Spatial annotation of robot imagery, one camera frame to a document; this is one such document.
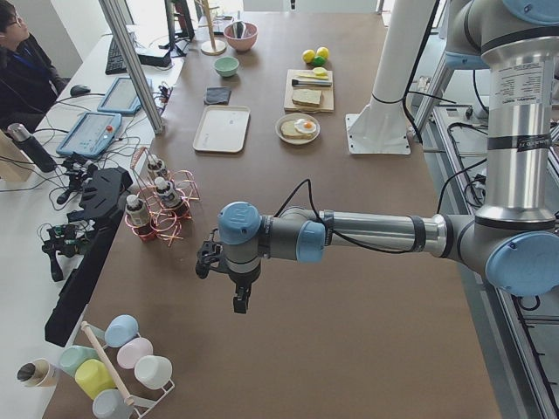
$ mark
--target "lemon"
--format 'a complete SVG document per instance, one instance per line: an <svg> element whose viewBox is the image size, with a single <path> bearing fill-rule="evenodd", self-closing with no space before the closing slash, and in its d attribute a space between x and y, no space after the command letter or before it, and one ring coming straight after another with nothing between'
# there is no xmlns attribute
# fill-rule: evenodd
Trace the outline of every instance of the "lemon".
<svg viewBox="0 0 559 419"><path fill-rule="evenodd" d="M326 59L320 55L315 56L311 61L313 67L322 67L324 63L326 63Z"/></svg>
<svg viewBox="0 0 559 419"><path fill-rule="evenodd" d="M330 51L326 46L321 46L318 50L316 50L316 55L323 57L324 59L328 59L330 57Z"/></svg>
<svg viewBox="0 0 559 419"><path fill-rule="evenodd" d="M313 69L313 73L315 76L328 76L328 73L326 72L326 68L324 67L315 67Z"/></svg>
<svg viewBox="0 0 559 419"><path fill-rule="evenodd" d="M303 61L305 61L307 64L310 63L314 56L316 55L316 53L313 50L306 50L303 52Z"/></svg>

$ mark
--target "tablet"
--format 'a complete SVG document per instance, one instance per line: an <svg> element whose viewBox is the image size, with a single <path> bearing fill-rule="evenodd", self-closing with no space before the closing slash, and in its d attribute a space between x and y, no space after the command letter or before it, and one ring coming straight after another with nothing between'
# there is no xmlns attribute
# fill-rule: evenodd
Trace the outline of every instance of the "tablet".
<svg viewBox="0 0 559 419"><path fill-rule="evenodd" d="M140 107L140 98L138 98L132 79L129 77L119 77L108 88L97 110L99 112L133 115L138 112Z"/></svg>
<svg viewBox="0 0 559 419"><path fill-rule="evenodd" d="M84 157L97 157L107 149L121 123L122 115L119 113L83 113L56 152L59 155L77 153Z"/></svg>

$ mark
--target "glasses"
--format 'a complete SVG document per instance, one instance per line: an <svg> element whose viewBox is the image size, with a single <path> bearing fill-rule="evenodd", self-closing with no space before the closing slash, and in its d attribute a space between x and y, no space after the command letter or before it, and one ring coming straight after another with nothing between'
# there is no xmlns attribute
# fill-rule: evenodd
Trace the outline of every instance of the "glasses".
<svg viewBox="0 0 559 419"><path fill-rule="evenodd" d="M7 26L12 26L13 24L16 24L17 26L19 26L21 28L21 23L24 21L16 12L16 14L14 15L14 19L16 19L14 22L11 22L10 24L7 24Z"/></svg>

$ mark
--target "mug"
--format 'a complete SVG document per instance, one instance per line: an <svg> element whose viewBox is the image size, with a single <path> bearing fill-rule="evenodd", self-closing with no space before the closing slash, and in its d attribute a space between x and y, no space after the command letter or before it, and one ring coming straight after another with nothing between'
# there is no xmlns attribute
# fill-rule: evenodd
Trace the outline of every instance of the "mug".
<svg viewBox="0 0 559 419"><path fill-rule="evenodd" d="M92 400L101 391L116 387L107 367L99 360L87 360L81 364L74 380Z"/></svg>
<svg viewBox="0 0 559 419"><path fill-rule="evenodd" d="M146 338L134 338L119 349L116 361L124 369L132 369L138 360L146 355L153 355L154 347Z"/></svg>
<svg viewBox="0 0 559 419"><path fill-rule="evenodd" d="M134 406L128 406L121 392L115 389L101 391L93 400L93 414L97 419L128 419Z"/></svg>
<svg viewBox="0 0 559 419"><path fill-rule="evenodd" d="M105 331L105 342L110 347L121 347L138 335L138 322L128 314L117 316Z"/></svg>
<svg viewBox="0 0 559 419"><path fill-rule="evenodd" d="M162 356L146 355L134 367L134 376L147 388L157 390L171 379L173 366Z"/></svg>
<svg viewBox="0 0 559 419"><path fill-rule="evenodd" d="M72 345L64 350L59 358L59 366L62 371L74 377L76 370L87 360L98 360L99 355L92 347L81 347Z"/></svg>
<svg viewBox="0 0 559 419"><path fill-rule="evenodd" d="M17 378L26 387L51 387L59 381L59 369L44 358L39 358L19 369Z"/></svg>

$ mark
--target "white plate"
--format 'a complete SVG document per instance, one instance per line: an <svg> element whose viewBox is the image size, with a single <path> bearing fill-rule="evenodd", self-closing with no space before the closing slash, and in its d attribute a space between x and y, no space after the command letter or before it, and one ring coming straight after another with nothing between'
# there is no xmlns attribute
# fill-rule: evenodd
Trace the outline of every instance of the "white plate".
<svg viewBox="0 0 559 419"><path fill-rule="evenodd" d="M246 106L207 106L194 137L194 149L216 153L238 153L245 144L250 113L250 109Z"/></svg>
<svg viewBox="0 0 559 419"><path fill-rule="evenodd" d="M288 120L298 120L298 119L305 119L311 120L316 124L316 132L314 133L312 138L304 139L304 140L295 140L293 138L286 138L281 134L281 125ZM318 123L318 120L313 118L311 115L307 115L306 113L288 113L287 115L282 116L276 122L276 134L281 138L281 140L288 142L289 144L294 144L295 146L302 146L303 144L308 144L311 141L314 141L318 134L321 133L321 125Z"/></svg>

